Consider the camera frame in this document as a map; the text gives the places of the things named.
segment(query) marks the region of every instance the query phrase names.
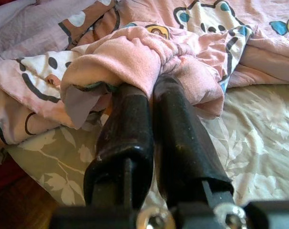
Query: pink blanket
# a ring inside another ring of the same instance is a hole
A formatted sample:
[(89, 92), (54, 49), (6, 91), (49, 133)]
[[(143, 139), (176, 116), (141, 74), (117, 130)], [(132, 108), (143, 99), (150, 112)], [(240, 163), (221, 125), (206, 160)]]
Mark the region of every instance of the pink blanket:
[[(87, 23), (85, 12), (60, 29)], [(162, 73), (209, 116), (221, 114), (227, 87), (289, 83), (288, 1), (122, 0), (85, 33), (89, 25), (69, 51), (0, 61), (0, 147), (60, 124), (80, 128), (123, 82), (151, 97)]]

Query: grasped cloth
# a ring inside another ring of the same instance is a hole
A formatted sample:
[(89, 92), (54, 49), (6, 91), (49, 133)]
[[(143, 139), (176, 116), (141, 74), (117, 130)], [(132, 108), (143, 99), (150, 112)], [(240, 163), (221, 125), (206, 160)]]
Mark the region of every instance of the grasped cloth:
[(289, 83), (287, 2), (123, 0), (74, 40), (70, 51), (0, 62), (0, 144), (59, 124), (79, 128), (122, 82), (150, 97), (161, 73), (175, 74), (212, 116), (228, 86)]

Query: wooden surface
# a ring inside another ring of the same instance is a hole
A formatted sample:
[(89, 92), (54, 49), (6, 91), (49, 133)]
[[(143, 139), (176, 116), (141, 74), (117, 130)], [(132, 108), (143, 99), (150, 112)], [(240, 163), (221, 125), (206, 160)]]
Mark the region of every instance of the wooden surface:
[(0, 192), (0, 229), (46, 229), (58, 203), (28, 175)]

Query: metal bolt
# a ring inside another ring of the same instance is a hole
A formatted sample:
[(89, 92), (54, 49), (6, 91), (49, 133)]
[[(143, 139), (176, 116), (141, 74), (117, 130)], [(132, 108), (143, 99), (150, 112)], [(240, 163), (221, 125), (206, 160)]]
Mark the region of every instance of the metal bolt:
[(235, 204), (219, 204), (214, 208), (214, 213), (219, 223), (226, 229), (247, 229), (246, 213)]
[(176, 229), (172, 214), (156, 206), (142, 210), (136, 225), (137, 229)]

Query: green floral bedsheet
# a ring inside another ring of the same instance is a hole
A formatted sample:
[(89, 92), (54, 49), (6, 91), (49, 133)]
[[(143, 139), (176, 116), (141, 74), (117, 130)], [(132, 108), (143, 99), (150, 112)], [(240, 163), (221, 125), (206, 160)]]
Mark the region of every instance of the green floral bedsheet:
[[(83, 176), (107, 117), (92, 115), (80, 130), (60, 127), (8, 149), (14, 160), (59, 203), (83, 205)], [(289, 198), (289, 85), (231, 89), (220, 118), (202, 120), (237, 204)], [(163, 205), (152, 184), (145, 204)]]

